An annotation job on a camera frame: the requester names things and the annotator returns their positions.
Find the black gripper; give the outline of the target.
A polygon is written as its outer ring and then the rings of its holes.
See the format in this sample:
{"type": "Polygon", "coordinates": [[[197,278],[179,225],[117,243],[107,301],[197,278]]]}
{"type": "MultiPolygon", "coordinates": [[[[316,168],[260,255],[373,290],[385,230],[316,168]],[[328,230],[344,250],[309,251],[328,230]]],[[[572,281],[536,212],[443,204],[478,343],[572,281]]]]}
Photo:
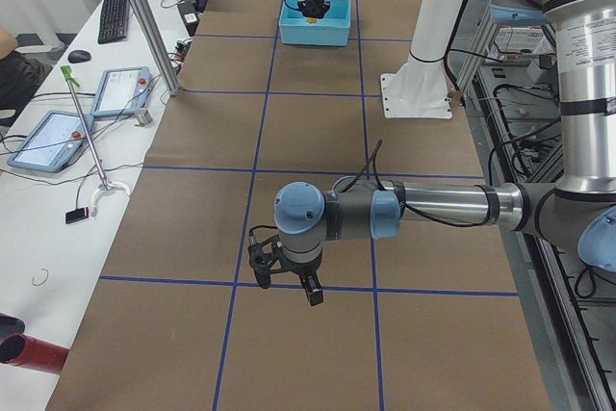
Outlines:
{"type": "Polygon", "coordinates": [[[330,9],[327,0],[297,0],[297,7],[306,18],[323,19],[330,9]]]}
{"type": "Polygon", "coordinates": [[[273,274],[292,272],[299,277],[300,284],[311,306],[323,303],[323,290],[317,271],[322,261],[322,251],[310,257],[307,263],[292,261],[283,251],[278,235],[259,243],[253,233],[248,234],[249,264],[256,281],[262,289],[269,289],[273,274]]]}

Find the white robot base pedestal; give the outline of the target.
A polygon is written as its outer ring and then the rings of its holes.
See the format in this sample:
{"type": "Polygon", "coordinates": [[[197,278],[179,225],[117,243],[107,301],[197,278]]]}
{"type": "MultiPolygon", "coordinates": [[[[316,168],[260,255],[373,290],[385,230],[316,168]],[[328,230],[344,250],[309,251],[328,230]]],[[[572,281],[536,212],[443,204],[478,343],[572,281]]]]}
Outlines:
{"type": "Polygon", "coordinates": [[[452,118],[444,64],[462,3],[422,0],[407,62],[381,76],[387,118],[452,118]]]}

